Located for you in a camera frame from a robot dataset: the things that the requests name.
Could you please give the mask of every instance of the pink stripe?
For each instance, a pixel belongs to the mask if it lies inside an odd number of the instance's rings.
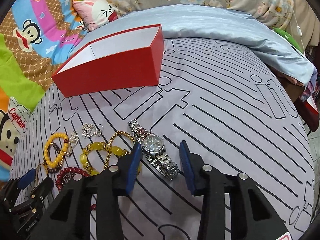
[[[56,21],[52,17],[45,0],[40,1],[34,1],[30,0],[33,12],[38,20],[38,23],[43,30],[45,36],[50,41],[63,41],[63,40],[71,40],[73,37],[78,35],[72,35],[68,37],[63,37],[66,34],[66,30],[58,30],[56,26]],[[73,39],[71,42],[65,42],[66,44],[73,44],[76,42],[77,39]]]

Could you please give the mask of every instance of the metal watch strap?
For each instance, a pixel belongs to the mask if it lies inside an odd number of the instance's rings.
[[[138,124],[137,120],[128,122],[128,126],[135,140],[140,141],[143,137],[151,134]],[[148,162],[164,177],[172,180],[178,175],[178,166],[171,160],[166,152],[152,156],[145,154]]]

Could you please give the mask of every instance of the cat face pillow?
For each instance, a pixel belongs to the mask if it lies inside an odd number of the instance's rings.
[[[106,0],[73,1],[72,6],[89,31],[118,19],[115,9]]]

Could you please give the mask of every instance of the metal screw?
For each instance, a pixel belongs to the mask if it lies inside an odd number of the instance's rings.
[[[203,169],[204,171],[212,171],[211,165],[208,165],[208,164],[203,165],[203,166],[202,166],[202,169]]]
[[[245,179],[248,178],[248,175],[246,173],[242,172],[242,173],[239,174],[239,178],[245,180]]]
[[[119,170],[119,167],[117,165],[112,165],[109,167],[109,171],[111,172],[116,172]]]
[[[78,173],[78,174],[76,174],[76,175],[73,176],[73,179],[74,179],[74,180],[77,180],[77,181],[78,181],[78,180],[81,180],[81,179],[82,179],[82,175]]]

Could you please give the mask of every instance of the wristwatch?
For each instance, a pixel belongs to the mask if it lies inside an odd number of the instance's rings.
[[[135,119],[128,122],[128,126],[134,139],[141,143],[148,162],[165,178],[169,180],[175,178],[178,175],[178,166],[166,153],[164,140],[144,129]]]

